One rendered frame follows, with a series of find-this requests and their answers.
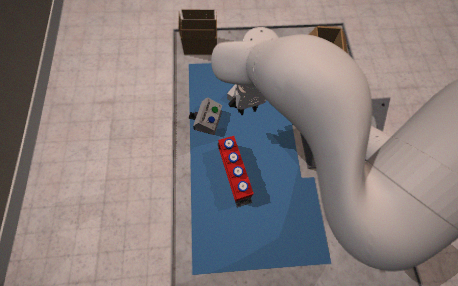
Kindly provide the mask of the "grey control panel with two buttons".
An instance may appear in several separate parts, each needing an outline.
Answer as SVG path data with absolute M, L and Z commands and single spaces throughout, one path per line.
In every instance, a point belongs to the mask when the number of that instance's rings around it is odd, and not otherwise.
M 215 135 L 221 113 L 222 105 L 206 98 L 201 102 L 198 112 L 190 112 L 189 119 L 195 120 L 194 130 Z M 216 127 L 215 127 L 216 126 Z

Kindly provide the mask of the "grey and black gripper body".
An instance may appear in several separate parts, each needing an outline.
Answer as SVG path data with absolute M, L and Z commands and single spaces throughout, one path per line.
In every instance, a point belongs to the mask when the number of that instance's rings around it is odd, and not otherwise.
M 239 85 L 236 85 L 235 87 L 234 97 L 236 97 L 237 109 L 250 108 L 261 105 L 267 101 L 261 93 L 249 93 Z

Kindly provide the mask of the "red rectangular block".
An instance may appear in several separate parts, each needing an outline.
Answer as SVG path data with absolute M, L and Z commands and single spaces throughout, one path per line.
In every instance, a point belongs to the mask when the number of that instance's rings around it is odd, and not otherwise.
M 230 150 L 227 150 L 224 146 L 224 142 L 226 139 L 232 139 L 234 142 L 234 146 Z M 224 139 L 220 139 L 218 140 L 218 145 L 219 145 L 219 151 L 221 154 L 221 158 L 222 158 L 225 170 L 226 170 L 226 174 L 227 174 L 227 177 L 230 183 L 230 187 L 231 187 L 235 202 L 236 200 L 239 201 L 239 200 L 251 197 L 253 195 L 253 190 L 252 190 L 244 163 L 242 161 L 235 137 L 231 136 L 231 137 L 227 137 Z M 235 152 L 238 154 L 238 161 L 236 163 L 231 163 L 228 159 L 229 154 L 232 152 Z M 233 174 L 233 169 L 237 166 L 240 166 L 243 169 L 243 174 L 240 177 L 235 177 Z M 241 192 L 238 190 L 238 183 L 240 181 L 245 181 L 248 184 L 248 189 L 245 192 Z

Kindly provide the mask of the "open brown cardboard box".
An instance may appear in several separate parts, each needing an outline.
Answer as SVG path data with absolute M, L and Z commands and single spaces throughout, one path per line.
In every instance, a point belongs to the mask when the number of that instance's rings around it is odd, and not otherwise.
M 313 35 L 328 40 L 343 49 L 348 54 L 346 36 L 341 27 L 317 26 L 308 35 Z

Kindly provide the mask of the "blue flat mat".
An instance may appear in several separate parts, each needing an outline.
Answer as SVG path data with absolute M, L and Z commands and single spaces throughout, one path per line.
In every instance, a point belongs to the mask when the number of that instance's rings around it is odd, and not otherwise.
M 268 101 L 238 112 L 211 63 L 189 64 L 189 108 L 222 105 L 215 135 L 190 119 L 192 275 L 331 264 L 314 177 L 301 178 L 293 124 Z M 218 148 L 234 136 L 252 190 L 237 207 Z

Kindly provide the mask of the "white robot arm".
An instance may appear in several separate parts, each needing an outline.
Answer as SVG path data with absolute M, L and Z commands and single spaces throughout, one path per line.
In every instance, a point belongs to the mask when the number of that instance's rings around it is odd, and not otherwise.
M 254 41 L 273 38 L 257 27 L 217 44 L 212 70 L 260 92 L 306 139 L 340 245 L 369 267 L 402 271 L 457 240 L 458 79 L 390 136 L 376 128 L 367 78 L 349 54 L 312 35 Z

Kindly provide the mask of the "grey metal bracket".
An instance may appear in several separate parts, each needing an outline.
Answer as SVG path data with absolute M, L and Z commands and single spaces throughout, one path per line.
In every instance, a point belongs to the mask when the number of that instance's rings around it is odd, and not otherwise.
M 248 197 L 248 198 L 245 198 L 245 199 L 251 200 L 251 197 Z M 244 205 L 247 205 L 247 204 L 252 203 L 252 200 L 251 200 L 251 202 L 248 202 L 248 201 L 245 201 L 245 199 L 236 201 L 236 202 L 235 202 L 235 203 L 236 203 L 236 206 L 237 206 L 237 207 L 241 207 L 241 206 L 244 206 Z M 241 203 L 240 201 L 243 201 L 243 202 Z M 238 203 L 240 203 L 240 206 L 237 205 Z

